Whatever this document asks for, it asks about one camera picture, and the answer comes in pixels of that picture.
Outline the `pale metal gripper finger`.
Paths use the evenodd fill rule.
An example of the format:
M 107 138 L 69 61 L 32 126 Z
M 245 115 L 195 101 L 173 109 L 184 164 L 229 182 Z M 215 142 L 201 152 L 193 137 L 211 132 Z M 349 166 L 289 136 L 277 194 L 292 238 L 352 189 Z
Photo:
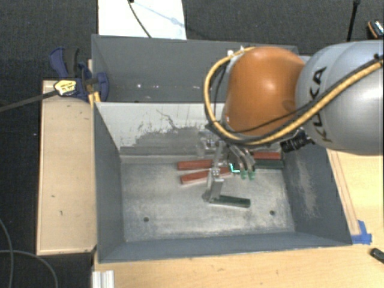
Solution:
M 221 201 L 221 191 L 224 184 L 223 178 L 214 178 L 211 183 L 209 202 L 220 202 Z
M 203 193 L 203 200 L 217 200 L 220 197 L 220 170 L 210 169 L 207 177 L 206 191 Z

